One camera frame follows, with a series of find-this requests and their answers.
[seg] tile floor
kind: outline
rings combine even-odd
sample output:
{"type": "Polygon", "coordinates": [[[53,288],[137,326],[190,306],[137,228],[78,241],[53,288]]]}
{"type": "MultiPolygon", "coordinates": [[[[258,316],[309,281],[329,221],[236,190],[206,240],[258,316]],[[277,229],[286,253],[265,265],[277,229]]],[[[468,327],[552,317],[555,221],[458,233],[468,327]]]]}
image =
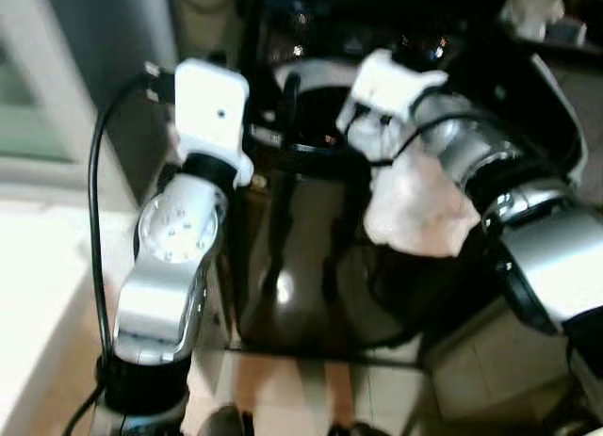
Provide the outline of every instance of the tile floor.
{"type": "MultiPolygon", "coordinates": [[[[61,434],[65,422],[93,388],[97,344],[90,306],[46,397],[32,411],[26,436],[61,434]]],[[[195,353],[188,384],[186,435],[195,435],[204,419],[228,402],[253,412],[259,436],[322,436],[332,422],[346,425],[357,420],[392,436],[504,434],[496,428],[443,425],[430,379],[408,368],[204,351],[195,353]]],[[[75,436],[88,435],[90,418],[89,413],[75,436]]]]}

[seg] black cable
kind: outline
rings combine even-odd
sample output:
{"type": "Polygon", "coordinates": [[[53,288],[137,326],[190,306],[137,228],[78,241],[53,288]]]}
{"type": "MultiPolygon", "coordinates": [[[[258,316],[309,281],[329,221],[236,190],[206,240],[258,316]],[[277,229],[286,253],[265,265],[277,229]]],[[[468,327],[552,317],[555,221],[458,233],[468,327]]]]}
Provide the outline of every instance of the black cable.
{"type": "Polygon", "coordinates": [[[189,6],[194,12],[200,15],[215,14],[216,12],[226,8],[231,0],[219,0],[219,2],[213,5],[204,6],[197,3],[195,0],[182,0],[187,6],[189,6]]]}
{"type": "Polygon", "coordinates": [[[411,143],[415,139],[417,139],[422,133],[432,130],[433,128],[438,126],[440,123],[443,123],[446,121],[457,121],[457,120],[496,122],[497,118],[496,118],[496,116],[494,116],[491,113],[484,112],[484,111],[475,111],[475,110],[474,111],[459,111],[456,113],[450,113],[450,114],[446,114],[444,116],[440,116],[439,118],[435,118],[432,121],[425,122],[425,123],[419,125],[415,129],[415,131],[408,137],[408,139],[406,139],[404,141],[402,146],[398,149],[398,151],[392,158],[371,161],[370,166],[372,168],[385,168],[388,166],[392,166],[392,164],[394,163],[394,160],[396,160],[396,158],[398,158],[400,155],[402,155],[404,153],[404,151],[406,149],[408,149],[408,147],[411,145],[411,143]]]}
{"type": "Polygon", "coordinates": [[[111,355],[111,333],[109,317],[106,311],[105,284],[103,281],[103,262],[101,253],[101,229],[98,217],[98,158],[101,150],[101,139],[109,118],[113,115],[125,98],[134,90],[151,82],[148,73],[138,73],[127,81],[117,92],[108,106],[101,110],[96,119],[94,134],[90,146],[88,163],[88,203],[90,212],[90,244],[92,250],[92,278],[94,281],[94,299],[102,346],[102,367],[106,366],[111,355]]]}
{"type": "Polygon", "coordinates": [[[63,436],[71,436],[71,434],[73,433],[73,429],[77,425],[79,419],[81,419],[86,413],[86,411],[90,408],[90,406],[92,406],[94,402],[96,402],[98,397],[101,396],[101,394],[103,393],[104,389],[105,386],[103,386],[102,384],[98,384],[96,386],[96,389],[92,391],[92,394],[90,394],[86,401],[82,403],[82,406],[79,407],[79,409],[70,419],[69,423],[67,424],[67,427],[65,428],[65,431],[63,431],[63,436]]]}

